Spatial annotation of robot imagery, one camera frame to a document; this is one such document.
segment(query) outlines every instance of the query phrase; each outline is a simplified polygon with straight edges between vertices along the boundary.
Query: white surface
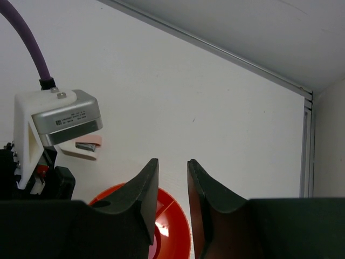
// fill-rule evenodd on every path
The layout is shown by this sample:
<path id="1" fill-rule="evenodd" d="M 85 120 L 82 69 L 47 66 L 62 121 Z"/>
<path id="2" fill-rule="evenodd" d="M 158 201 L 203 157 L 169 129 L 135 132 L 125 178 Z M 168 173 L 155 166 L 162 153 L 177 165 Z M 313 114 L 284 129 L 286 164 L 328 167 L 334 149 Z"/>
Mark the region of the white surface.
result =
<path id="1" fill-rule="evenodd" d="M 66 90 L 65 92 L 67 96 L 64 99 L 58 99 L 56 93 L 40 90 L 19 92 L 15 96 L 13 139 L 18 160 L 21 164 L 19 171 L 22 177 L 18 183 L 19 189 L 25 189 L 32 172 L 43 154 L 43 145 L 32 116 L 69 105 L 76 101 L 77 95 L 73 91 Z"/>
<path id="2" fill-rule="evenodd" d="M 326 89 L 315 104 L 314 196 L 345 196 L 345 81 Z"/>
<path id="3" fill-rule="evenodd" d="M 119 0 L 312 90 L 345 77 L 344 0 Z"/>
<path id="4" fill-rule="evenodd" d="M 99 102 L 97 162 L 58 158 L 90 201 L 159 158 L 160 186 L 189 218 L 187 160 L 245 198 L 299 196 L 303 97 L 97 1 L 13 1 L 61 88 Z M 0 19 L 0 141 L 13 98 L 38 86 L 19 37 Z"/>

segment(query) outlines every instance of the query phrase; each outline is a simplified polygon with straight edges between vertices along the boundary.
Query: metal frame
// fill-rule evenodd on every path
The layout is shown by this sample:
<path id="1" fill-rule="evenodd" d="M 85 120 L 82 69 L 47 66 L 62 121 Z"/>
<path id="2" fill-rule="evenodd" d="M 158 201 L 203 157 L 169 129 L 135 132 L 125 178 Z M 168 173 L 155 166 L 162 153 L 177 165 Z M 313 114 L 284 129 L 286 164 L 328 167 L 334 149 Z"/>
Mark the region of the metal frame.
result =
<path id="1" fill-rule="evenodd" d="M 144 12 L 132 5 L 119 0 L 98 0 L 110 7 L 113 7 L 123 13 L 126 13 L 136 19 L 139 19 L 149 25 L 152 25 L 162 31 L 174 35 L 193 45 L 201 47 L 213 54 L 216 54 L 234 64 L 237 64 L 257 75 L 260 75 L 280 86 L 283 86 L 305 98 L 305 119 L 303 125 L 303 154 L 301 166 L 300 197 L 313 196 L 313 179 L 314 179 L 314 124 L 312 119 L 312 101 L 313 92 L 308 88 L 282 77 L 264 67 L 261 67 L 247 59 L 244 59 L 234 53 L 222 49 L 197 35 L 193 35 L 181 28 L 174 26 L 162 19 Z"/>

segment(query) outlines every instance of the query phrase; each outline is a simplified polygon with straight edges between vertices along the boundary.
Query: black cable connector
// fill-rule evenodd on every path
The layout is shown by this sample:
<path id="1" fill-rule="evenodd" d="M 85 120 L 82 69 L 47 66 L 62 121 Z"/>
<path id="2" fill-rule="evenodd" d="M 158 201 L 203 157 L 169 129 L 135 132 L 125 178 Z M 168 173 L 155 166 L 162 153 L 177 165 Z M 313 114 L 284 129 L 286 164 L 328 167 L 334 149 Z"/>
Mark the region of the black cable connector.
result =
<path id="1" fill-rule="evenodd" d="M 52 77 L 50 79 L 47 79 L 47 80 L 40 79 L 39 84 L 41 85 L 41 90 L 49 90 L 53 87 L 56 87 L 54 78 L 52 78 Z"/>

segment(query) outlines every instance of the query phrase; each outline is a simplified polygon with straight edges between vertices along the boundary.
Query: red component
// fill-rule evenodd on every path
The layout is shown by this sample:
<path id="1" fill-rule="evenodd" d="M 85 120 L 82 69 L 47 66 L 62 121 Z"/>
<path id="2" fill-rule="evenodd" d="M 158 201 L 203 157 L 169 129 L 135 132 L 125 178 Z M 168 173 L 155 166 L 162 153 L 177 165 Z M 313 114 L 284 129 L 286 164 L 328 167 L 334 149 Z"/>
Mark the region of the red component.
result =
<path id="1" fill-rule="evenodd" d="M 46 172 L 48 172 L 49 166 L 45 165 L 38 165 L 36 167 L 36 173 L 39 174 L 41 177 L 45 177 Z"/>
<path id="2" fill-rule="evenodd" d="M 106 189 L 89 205 L 113 193 L 124 183 Z M 190 255 L 190 230 L 187 218 L 177 201 L 165 190 L 158 189 L 155 237 L 157 244 L 151 246 L 154 256 L 149 259 L 188 259 Z"/>

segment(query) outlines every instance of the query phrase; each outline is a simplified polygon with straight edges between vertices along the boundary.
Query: cable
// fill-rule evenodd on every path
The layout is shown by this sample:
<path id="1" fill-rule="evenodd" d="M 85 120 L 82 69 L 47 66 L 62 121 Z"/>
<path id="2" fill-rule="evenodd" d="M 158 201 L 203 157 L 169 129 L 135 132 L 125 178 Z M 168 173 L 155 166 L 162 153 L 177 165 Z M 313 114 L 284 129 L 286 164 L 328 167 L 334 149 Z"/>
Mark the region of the cable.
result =
<path id="1" fill-rule="evenodd" d="M 8 0 L 0 0 L 0 13 L 15 28 L 29 51 L 40 76 L 42 90 L 55 87 L 54 79 L 50 76 L 42 52 L 22 16 Z"/>

